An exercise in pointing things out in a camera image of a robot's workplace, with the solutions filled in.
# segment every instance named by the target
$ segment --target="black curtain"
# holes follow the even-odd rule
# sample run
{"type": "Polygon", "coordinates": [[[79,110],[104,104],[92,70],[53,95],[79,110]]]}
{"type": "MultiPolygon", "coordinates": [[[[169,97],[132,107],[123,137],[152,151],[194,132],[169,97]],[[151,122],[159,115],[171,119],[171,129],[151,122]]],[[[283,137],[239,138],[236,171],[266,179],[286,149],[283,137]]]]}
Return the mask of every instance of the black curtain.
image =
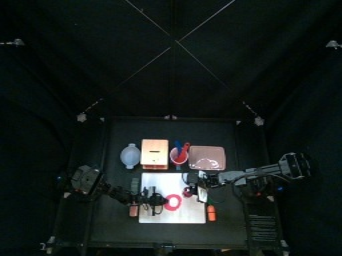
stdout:
{"type": "MultiPolygon", "coordinates": [[[[2,15],[0,23],[1,39],[14,39],[2,15]]],[[[55,86],[27,48],[0,47],[1,255],[37,254],[52,234],[76,123],[55,86]]]]}
{"type": "Polygon", "coordinates": [[[287,152],[307,153],[312,177],[294,183],[280,200],[284,234],[295,255],[340,255],[342,205],[342,52],[326,58],[302,78],[267,124],[272,161],[287,152]]]}

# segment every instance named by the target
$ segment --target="metal rod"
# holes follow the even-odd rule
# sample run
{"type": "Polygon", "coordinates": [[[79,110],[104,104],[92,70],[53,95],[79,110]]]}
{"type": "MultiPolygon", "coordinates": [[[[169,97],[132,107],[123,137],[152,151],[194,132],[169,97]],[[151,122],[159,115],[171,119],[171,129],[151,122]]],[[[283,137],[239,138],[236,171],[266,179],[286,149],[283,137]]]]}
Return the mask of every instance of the metal rod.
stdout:
{"type": "Polygon", "coordinates": [[[219,81],[219,83],[222,85],[224,85],[226,87],[227,84],[219,79],[219,77],[214,74],[214,72],[206,67],[206,65],[199,61],[199,59],[195,57],[195,55],[188,51],[188,49],[185,48],[184,45],[180,44],[180,42],[177,40],[175,40],[176,44],[183,48],[183,50],[188,53],[188,55],[195,59],[195,61],[200,64],[200,66],[208,71],[208,73],[212,75],[212,77],[219,81]]]}
{"type": "Polygon", "coordinates": [[[234,2],[230,1],[177,41],[181,42],[234,2]]]}
{"type": "Polygon", "coordinates": [[[132,7],[133,9],[153,23],[153,25],[164,32],[165,35],[169,36],[168,32],[157,25],[157,23],[144,14],[144,12],[128,1],[124,0],[132,7]]]}
{"type": "Polygon", "coordinates": [[[160,54],[157,54],[156,57],[151,61],[148,61],[147,64],[141,68],[139,68],[137,71],[135,71],[135,73],[115,86],[115,88],[123,85],[169,49],[171,47],[168,47],[160,54]]]}

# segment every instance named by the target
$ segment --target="black backdrop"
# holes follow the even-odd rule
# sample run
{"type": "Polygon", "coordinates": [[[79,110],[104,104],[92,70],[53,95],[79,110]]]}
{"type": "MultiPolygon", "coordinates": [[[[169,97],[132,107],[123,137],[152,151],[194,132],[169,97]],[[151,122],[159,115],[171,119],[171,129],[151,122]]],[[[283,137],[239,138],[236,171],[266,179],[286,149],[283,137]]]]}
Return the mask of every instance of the black backdrop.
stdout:
{"type": "Polygon", "coordinates": [[[340,254],[340,4],[324,1],[1,1],[0,248],[51,234],[53,178],[76,115],[266,119],[271,161],[319,163],[282,197],[296,255],[340,254]]]}

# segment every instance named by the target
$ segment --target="table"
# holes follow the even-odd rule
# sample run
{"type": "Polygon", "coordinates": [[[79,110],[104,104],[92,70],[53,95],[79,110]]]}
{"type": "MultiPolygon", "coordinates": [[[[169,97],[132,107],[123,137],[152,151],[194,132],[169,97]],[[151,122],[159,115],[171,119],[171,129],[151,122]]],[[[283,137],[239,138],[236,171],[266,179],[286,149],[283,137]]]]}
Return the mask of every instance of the table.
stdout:
{"type": "MultiPolygon", "coordinates": [[[[129,143],[137,148],[143,139],[188,141],[191,145],[218,146],[226,151],[226,170],[243,170],[268,164],[262,127],[250,121],[199,119],[111,118],[80,124],[69,168],[97,166],[112,186],[129,189],[132,178],[145,170],[127,170],[120,152],[129,143]]],[[[169,165],[167,172],[177,172],[169,165]]],[[[206,224],[139,223],[128,216],[128,207],[107,196],[88,204],[61,199],[53,235],[57,246],[76,246],[83,255],[88,247],[179,249],[246,249],[248,246],[243,205],[230,185],[210,191],[216,221],[206,224]]]]}

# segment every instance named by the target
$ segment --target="orange object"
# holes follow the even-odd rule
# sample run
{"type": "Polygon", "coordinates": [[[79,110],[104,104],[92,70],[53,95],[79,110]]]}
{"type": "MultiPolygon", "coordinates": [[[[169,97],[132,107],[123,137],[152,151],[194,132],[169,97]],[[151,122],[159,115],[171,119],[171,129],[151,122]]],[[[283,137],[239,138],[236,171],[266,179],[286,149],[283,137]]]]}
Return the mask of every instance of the orange object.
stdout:
{"type": "Polygon", "coordinates": [[[168,140],[143,139],[140,164],[144,170],[168,169],[168,140]]]}
{"type": "Polygon", "coordinates": [[[208,221],[216,221],[216,210],[214,205],[208,205],[207,213],[208,213],[208,221]]]}

